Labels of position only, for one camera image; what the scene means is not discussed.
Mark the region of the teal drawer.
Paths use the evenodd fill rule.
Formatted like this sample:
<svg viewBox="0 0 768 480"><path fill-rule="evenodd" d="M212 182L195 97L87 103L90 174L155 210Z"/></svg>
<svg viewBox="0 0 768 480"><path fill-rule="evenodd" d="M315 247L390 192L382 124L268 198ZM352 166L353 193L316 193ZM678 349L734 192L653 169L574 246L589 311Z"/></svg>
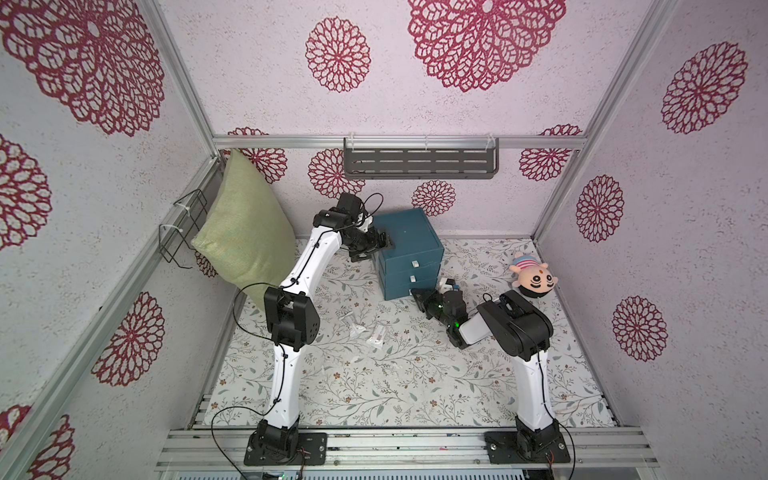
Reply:
<svg viewBox="0 0 768 480"><path fill-rule="evenodd" d="M439 265L442 262L442 250L430 250L405 255L397 255L394 250L379 255L380 268L385 274L414 272Z"/></svg>
<svg viewBox="0 0 768 480"><path fill-rule="evenodd" d="M408 271L389 271L381 276L381 281L386 288L434 288L438 282L440 267L431 266L429 268L408 270Z"/></svg>
<svg viewBox="0 0 768 480"><path fill-rule="evenodd" d="M436 287L435 281L419 281L416 283L402 283L402 284L395 284L395 283L382 283L382 292L384 299L389 300L395 300L402 297L409 297L411 295L411 290L413 289L426 289L426 290L434 290Z"/></svg>

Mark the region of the teal bottom drawer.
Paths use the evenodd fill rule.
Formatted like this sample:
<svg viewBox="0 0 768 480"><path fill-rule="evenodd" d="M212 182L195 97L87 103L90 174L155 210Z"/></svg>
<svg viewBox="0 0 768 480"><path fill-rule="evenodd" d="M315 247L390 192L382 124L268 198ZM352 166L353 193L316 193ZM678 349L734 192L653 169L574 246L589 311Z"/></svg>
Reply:
<svg viewBox="0 0 768 480"><path fill-rule="evenodd" d="M409 297L411 295L411 290L413 289L426 289L426 290L434 290L436 287L435 281L419 281L416 283L402 283L402 284L395 284L395 283L382 283L382 292L384 299L389 300L395 300L402 297Z"/></svg>

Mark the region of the teal drawer cabinet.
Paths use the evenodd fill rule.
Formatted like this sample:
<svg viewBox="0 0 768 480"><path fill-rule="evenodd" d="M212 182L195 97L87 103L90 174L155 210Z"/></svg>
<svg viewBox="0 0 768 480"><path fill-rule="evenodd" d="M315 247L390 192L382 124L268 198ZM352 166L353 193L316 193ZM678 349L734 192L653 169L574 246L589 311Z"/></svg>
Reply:
<svg viewBox="0 0 768 480"><path fill-rule="evenodd" d="M430 250L442 250L444 247L422 208L413 208L399 212L377 215L373 225L386 232L393 241L393 247L374 254L374 262L380 287L381 276L379 255L394 250L397 255L405 255Z"/></svg>

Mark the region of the white cookie packet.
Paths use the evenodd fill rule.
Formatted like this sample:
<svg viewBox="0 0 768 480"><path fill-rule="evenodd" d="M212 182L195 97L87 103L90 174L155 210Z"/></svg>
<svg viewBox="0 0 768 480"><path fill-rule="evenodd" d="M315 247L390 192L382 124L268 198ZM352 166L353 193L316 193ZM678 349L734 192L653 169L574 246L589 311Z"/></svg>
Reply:
<svg viewBox="0 0 768 480"><path fill-rule="evenodd" d="M366 340L366 343L374 349L378 349L383 346L384 340L386 338L387 334L387 327L385 325L377 325L374 329L369 338Z"/></svg>
<svg viewBox="0 0 768 480"><path fill-rule="evenodd" d="M366 331L367 331L367 328L364 325L360 325L360 324L357 324L357 323L352 323L350 325L350 333L349 333L349 335L350 335L351 339L354 339L354 338L360 337Z"/></svg>

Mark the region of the teal top drawer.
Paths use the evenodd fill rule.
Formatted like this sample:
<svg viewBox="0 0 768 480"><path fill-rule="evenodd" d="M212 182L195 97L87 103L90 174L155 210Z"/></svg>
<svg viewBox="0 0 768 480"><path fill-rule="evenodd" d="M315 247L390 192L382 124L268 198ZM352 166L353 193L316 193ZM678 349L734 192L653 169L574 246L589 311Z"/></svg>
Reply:
<svg viewBox="0 0 768 480"><path fill-rule="evenodd" d="M442 250L430 250L405 255L397 255L394 250L379 255L380 268L385 274L414 272L439 265L442 262Z"/></svg>

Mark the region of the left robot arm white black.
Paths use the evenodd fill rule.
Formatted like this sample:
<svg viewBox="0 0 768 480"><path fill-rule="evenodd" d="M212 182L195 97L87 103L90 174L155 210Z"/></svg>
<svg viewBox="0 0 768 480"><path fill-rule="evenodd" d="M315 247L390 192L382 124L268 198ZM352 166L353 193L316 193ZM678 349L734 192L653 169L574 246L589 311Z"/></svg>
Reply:
<svg viewBox="0 0 768 480"><path fill-rule="evenodd" d="M245 465L300 463L306 458L300 447L299 396L304 354L321 326L315 290L340 249L359 262L388 246L386 232L373 225L365 202L344 192L334 207L314 216L309 240L286 278L267 286L263 303L274 345L273 385L270 405L246 447Z"/></svg>

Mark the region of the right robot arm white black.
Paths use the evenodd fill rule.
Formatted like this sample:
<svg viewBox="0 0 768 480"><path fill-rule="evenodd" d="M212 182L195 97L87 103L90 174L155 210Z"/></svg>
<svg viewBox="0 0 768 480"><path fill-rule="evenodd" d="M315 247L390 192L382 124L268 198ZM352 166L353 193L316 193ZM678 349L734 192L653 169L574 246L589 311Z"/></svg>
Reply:
<svg viewBox="0 0 768 480"><path fill-rule="evenodd" d="M485 435L490 462L573 465L575 454L568 450L573 438L552 412L547 360L554 327L548 317L514 290L496 299L485 298L474 315L469 314L460 290L413 289L411 296L427 318L446 327L455 347L465 349L492 337L512 358L517 386L515 430Z"/></svg>

